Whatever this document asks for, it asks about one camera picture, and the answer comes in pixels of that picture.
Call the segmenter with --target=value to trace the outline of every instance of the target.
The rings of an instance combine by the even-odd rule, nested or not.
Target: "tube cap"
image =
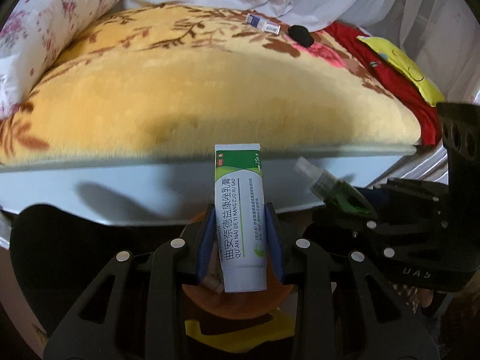
[[[267,270],[262,267],[231,268],[223,271],[225,292],[252,292],[267,289]]]

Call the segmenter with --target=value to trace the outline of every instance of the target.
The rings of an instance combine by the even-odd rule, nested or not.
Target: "floral pillow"
[[[72,38],[119,0],[20,0],[0,31],[0,119],[11,115]]]

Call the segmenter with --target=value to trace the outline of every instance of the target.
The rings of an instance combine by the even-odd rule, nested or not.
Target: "yellow pillow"
[[[418,88],[425,101],[432,107],[445,100],[437,86],[420,70],[407,54],[384,38],[358,36],[358,40],[367,44],[373,51],[404,74]]]

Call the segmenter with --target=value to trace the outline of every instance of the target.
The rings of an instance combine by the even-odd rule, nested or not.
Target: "yellow blanket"
[[[262,152],[414,144],[414,115],[323,31],[304,49],[248,12],[161,4],[105,16],[1,122],[3,164],[191,158],[216,143]]]

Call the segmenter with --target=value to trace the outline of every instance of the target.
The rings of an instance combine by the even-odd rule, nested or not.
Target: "red blanket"
[[[365,34],[357,28],[341,23],[333,23],[325,28],[345,49],[385,87],[395,95],[413,114],[421,125],[421,138],[424,146],[436,145],[442,138],[437,109],[431,107],[420,95],[418,89],[401,73],[384,61],[368,45],[357,40]]]

